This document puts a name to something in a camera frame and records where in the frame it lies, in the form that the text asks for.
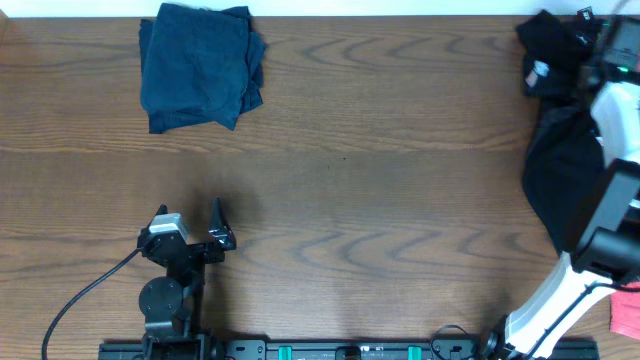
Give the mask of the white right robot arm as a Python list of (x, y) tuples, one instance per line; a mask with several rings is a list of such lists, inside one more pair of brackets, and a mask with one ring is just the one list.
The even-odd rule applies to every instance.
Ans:
[(571, 224), (568, 251), (532, 297), (492, 330), (481, 359), (547, 359), (600, 300), (631, 291), (639, 274), (639, 53), (612, 45), (596, 56), (601, 87), (590, 107), (606, 171)]

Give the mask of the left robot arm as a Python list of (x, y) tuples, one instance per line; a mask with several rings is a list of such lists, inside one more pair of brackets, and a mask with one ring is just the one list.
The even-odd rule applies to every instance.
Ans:
[(225, 346), (200, 328), (205, 267), (221, 263), (237, 247), (221, 200), (212, 203), (208, 227), (211, 240), (189, 244), (189, 231), (178, 213), (159, 207), (137, 239), (141, 255), (163, 267), (166, 274), (150, 280), (138, 304), (145, 317), (144, 359), (203, 359), (226, 357)]

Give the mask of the plain black t-shirt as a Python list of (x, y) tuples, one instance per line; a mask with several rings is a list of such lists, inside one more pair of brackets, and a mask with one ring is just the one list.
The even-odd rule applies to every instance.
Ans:
[(602, 25), (542, 10), (515, 27), (525, 50), (523, 92), (539, 100), (521, 183), (558, 253), (568, 249), (569, 222), (604, 172), (597, 126), (578, 98), (579, 72)]

